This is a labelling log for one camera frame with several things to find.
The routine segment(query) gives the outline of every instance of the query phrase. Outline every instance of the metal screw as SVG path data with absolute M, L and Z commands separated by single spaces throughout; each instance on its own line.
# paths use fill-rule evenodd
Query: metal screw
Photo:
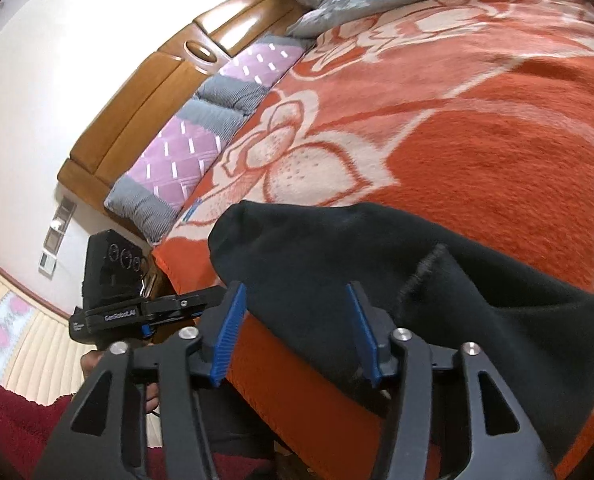
M 461 345 L 461 349 L 468 355 L 479 355 L 481 353 L 481 346 L 477 343 L 469 341 Z
M 116 341 L 110 345 L 110 353 L 122 355 L 128 351 L 128 343 L 125 341 Z
M 199 330 L 194 326 L 184 326 L 179 331 L 179 337 L 181 339 L 195 339 L 199 335 Z
M 410 341 L 413 338 L 413 333 L 407 328 L 395 328 L 392 331 L 392 337 L 397 341 Z

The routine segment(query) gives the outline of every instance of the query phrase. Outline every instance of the maroon fleece sweater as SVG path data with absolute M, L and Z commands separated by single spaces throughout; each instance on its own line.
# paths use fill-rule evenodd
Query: maroon fleece sweater
M 59 397 L 53 404 L 42 406 L 0 386 L 0 450 L 25 479 L 32 477 L 48 438 L 71 398 Z M 245 480 L 257 468 L 269 464 L 267 460 L 217 453 L 213 459 L 221 480 Z M 164 454 L 160 447 L 149 449 L 148 465 L 151 478 L 165 480 Z

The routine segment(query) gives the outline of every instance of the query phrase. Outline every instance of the white wall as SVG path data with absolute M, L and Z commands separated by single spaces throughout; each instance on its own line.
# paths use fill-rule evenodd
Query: white wall
M 0 266 L 64 311 L 80 304 L 88 235 L 114 225 L 79 205 L 53 279 L 38 272 L 61 164 L 138 64 L 222 1 L 29 0 L 0 18 Z

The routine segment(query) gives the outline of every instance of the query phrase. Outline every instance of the orange blanket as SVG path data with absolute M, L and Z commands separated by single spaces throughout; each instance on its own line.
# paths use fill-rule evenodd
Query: orange blanket
M 405 209 L 594 291 L 594 9 L 429 0 L 334 28 L 188 204 L 198 197 L 154 251 L 179 292 L 215 282 L 206 239 L 243 198 Z M 323 478 L 368 478 L 381 421 L 253 317 L 230 380 Z M 593 442 L 594 412 L 559 478 Z

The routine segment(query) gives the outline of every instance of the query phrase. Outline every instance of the wooden headboard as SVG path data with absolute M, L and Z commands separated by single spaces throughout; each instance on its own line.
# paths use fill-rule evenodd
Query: wooden headboard
M 79 137 L 57 180 L 104 208 L 110 188 L 201 83 L 266 32 L 283 34 L 306 12 L 296 0 L 227 0 L 196 17 L 152 53 Z

